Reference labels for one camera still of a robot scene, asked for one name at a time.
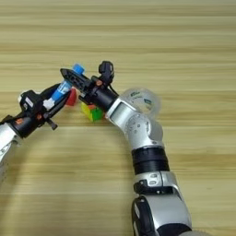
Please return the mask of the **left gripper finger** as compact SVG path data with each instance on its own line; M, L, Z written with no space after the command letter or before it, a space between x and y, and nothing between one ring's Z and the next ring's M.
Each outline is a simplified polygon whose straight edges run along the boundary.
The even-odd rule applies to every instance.
M60 98L54 100L50 98L45 101L45 118L50 119L54 117L66 104L71 94L71 89L63 94Z
M53 86L46 88L44 91L41 92L42 98L44 100L50 99L58 87L59 87L59 84L54 84Z

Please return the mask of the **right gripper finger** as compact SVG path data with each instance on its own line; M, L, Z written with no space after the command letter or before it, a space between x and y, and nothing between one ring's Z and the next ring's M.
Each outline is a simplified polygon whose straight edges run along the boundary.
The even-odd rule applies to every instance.
M72 69L61 68L60 72L63 78L80 92L87 92L91 86L92 81L83 75L79 75Z

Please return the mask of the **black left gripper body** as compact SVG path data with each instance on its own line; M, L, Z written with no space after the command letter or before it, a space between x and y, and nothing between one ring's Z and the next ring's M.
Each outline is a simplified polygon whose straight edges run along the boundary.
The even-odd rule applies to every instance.
M52 121L52 118L57 113L56 109L46 111L44 108L35 113L22 112L19 117L14 117L10 124L21 138L26 138L45 123L55 130L57 124Z

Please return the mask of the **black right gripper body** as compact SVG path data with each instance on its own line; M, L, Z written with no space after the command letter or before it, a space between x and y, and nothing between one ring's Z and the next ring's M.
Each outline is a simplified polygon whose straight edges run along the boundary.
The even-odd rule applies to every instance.
M87 105L94 104L107 112L117 100L118 95L108 89L101 80L90 80L80 90L79 98Z

